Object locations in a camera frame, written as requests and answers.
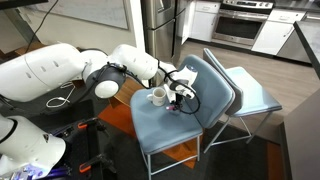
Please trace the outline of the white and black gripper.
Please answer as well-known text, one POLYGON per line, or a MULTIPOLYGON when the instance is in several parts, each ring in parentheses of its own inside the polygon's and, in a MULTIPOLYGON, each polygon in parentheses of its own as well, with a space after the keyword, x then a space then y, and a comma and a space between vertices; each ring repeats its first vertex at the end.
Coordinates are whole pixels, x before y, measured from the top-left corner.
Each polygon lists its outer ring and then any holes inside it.
POLYGON ((198 71, 191 65, 185 65, 181 70, 168 69, 164 76, 163 85, 170 103, 178 103, 178 96, 193 99, 195 90, 192 88, 198 71))

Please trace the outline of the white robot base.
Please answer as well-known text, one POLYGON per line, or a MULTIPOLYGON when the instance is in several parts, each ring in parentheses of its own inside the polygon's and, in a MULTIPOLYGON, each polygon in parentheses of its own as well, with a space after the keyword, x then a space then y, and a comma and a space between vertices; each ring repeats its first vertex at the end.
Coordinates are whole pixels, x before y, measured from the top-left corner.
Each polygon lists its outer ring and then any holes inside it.
POLYGON ((23 116, 0 116, 0 177, 46 177, 66 150, 62 138, 47 133, 23 116))

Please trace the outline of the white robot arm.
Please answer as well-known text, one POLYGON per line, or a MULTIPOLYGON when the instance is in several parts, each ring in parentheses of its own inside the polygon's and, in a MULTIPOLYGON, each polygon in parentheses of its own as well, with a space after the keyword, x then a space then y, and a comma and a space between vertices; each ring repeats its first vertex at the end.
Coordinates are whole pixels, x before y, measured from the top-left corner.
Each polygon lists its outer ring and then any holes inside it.
POLYGON ((28 102, 69 80, 81 79, 99 98, 116 95, 130 74, 137 80, 162 76, 167 97, 177 95, 192 99, 198 71, 186 65, 178 70, 146 52, 121 44, 109 55, 98 49, 79 51, 59 43, 49 45, 0 65, 0 95, 13 101, 28 102))

